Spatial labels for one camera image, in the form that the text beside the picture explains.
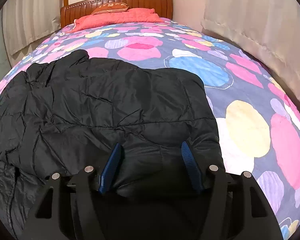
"floral bedspread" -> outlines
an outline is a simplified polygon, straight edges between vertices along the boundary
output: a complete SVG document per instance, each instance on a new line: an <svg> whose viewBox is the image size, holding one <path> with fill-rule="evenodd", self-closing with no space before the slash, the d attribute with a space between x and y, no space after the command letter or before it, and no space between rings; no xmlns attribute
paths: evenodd
<svg viewBox="0 0 300 240"><path fill-rule="evenodd" d="M32 63L49 63L76 49L141 68L173 67L197 74L217 119L227 172L252 172L288 239L300 224L300 113L269 73L240 49L165 20L72 34L67 26L3 78L0 93Z"/></svg>

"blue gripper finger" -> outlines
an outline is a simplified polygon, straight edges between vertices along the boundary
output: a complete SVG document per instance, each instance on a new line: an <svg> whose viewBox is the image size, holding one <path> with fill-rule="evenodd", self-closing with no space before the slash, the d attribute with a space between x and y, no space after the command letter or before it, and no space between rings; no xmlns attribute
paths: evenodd
<svg viewBox="0 0 300 240"><path fill-rule="evenodd" d="M100 187L99 187L99 192L101 194L104 194L107 191L109 191L115 172L118 168L120 159L121 159L121 146L119 143L117 143L101 174Z"/></svg>
<svg viewBox="0 0 300 240"><path fill-rule="evenodd" d="M185 163L192 188L200 194L203 191L202 173L186 142L181 145L181 155Z"/></svg>

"beige curtain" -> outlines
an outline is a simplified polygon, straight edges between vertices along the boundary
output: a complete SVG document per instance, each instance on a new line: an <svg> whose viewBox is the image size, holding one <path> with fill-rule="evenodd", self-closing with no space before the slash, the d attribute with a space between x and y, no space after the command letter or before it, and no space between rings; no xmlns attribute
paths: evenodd
<svg viewBox="0 0 300 240"><path fill-rule="evenodd" d="M2 26L10 60L31 43L60 29L62 5L63 0L8 0L5 3Z"/></svg>
<svg viewBox="0 0 300 240"><path fill-rule="evenodd" d="M206 0L201 25L237 43L300 100L300 5L296 0Z"/></svg>

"orange pillow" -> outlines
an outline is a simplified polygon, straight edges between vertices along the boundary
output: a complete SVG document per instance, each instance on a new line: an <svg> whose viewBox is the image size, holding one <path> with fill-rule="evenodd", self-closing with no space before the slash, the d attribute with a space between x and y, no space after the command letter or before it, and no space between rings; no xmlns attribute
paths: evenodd
<svg viewBox="0 0 300 240"><path fill-rule="evenodd" d="M97 7L92 14L125 12L128 9L129 6L123 2L106 3Z"/></svg>

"black down jacket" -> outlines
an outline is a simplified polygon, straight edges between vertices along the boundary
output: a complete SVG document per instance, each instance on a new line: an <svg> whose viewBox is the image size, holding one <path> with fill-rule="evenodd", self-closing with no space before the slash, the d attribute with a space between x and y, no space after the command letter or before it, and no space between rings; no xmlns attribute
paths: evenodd
<svg viewBox="0 0 300 240"><path fill-rule="evenodd" d="M124 148L117 194L191 196L185 140L207 166L223 167L217 123L195 74L89 59L84 50L32 64L0 96L0 219L18 238L49 176L76 174L117 142Z"/></svg>

